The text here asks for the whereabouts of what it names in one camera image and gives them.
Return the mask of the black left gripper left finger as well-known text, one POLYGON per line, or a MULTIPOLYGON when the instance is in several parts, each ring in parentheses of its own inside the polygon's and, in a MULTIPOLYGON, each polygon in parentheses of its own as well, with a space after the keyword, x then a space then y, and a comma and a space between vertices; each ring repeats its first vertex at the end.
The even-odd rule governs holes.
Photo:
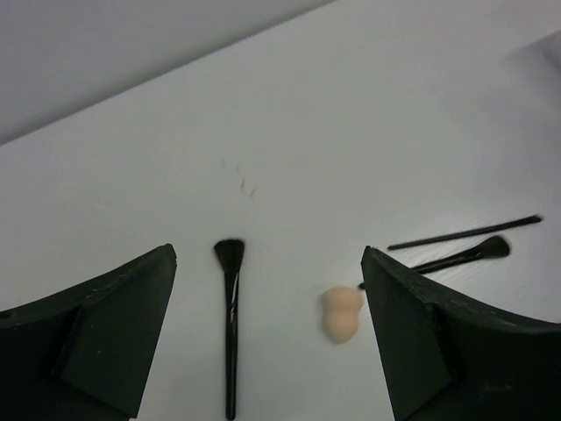
POLYGON ((176 252, 165 244, 2 311, 1 418, 137 417, 176 269, 176 252))

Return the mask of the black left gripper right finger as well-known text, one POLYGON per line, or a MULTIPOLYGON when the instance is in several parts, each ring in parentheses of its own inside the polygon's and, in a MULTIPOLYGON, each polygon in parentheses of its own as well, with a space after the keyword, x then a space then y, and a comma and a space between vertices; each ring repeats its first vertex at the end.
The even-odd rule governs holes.
POLYGON ((367 247, 361 268, 396 420, 558 420, 560 326, 482 303, 367 247))

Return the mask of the black powder makeup brush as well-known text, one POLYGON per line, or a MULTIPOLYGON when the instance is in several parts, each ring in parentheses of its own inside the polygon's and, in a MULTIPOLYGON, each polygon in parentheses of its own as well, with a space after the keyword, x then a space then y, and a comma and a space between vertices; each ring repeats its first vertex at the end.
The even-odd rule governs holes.
POLYGON ((227 420, 234 420, 237 415, 238 294, 245 242, 242 239, 223 239, 214 245, 213 250, 224 273, 224 411, 227 420))

